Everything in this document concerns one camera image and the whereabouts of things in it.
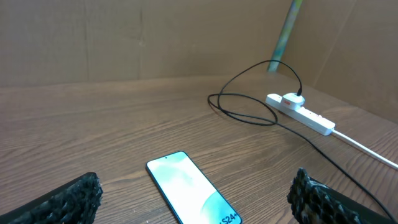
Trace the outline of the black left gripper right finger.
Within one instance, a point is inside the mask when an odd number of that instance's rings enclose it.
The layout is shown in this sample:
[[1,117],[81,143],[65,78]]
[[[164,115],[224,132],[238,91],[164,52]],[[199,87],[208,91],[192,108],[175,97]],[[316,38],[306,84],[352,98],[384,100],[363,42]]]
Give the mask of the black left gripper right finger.
[[329,186],[311,178],[300,168],[292,181],[287,201],[299,223],[393,224],[387,218]]

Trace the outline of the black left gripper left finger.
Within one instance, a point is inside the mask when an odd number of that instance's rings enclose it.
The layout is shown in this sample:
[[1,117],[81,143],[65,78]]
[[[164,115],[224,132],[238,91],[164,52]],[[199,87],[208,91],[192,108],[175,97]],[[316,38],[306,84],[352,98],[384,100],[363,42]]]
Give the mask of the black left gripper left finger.
[[10,224],[92,224],[101,205],[99,177],[87,172],[39,198],[1,215]]

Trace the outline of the white power strip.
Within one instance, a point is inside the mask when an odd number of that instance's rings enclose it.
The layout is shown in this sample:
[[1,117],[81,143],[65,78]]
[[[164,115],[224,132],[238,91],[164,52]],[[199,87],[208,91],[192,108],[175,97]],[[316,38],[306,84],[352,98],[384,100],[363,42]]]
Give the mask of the white power strip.
[[266,103],[278,111],[286,114],[287,116],[290,116],[296,121],[308,126],[314,131],[322,134],[323,136],[328,136],[333,132],[335,128],[334,122],[306,109],[304,106],[298,110],[290,110],[281,105],[282,97],[283,96],[280,96],[276,93],[268,94]]

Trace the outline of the blue Galaxy smartphone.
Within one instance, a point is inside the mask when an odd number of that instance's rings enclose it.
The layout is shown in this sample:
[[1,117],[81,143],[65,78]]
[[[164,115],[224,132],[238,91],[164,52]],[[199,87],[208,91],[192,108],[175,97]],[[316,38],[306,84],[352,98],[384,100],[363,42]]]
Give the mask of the blue Galaxy smartphone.
[[179,223],[242,224],[238,212],[186,152],[151,160],[146,169]]

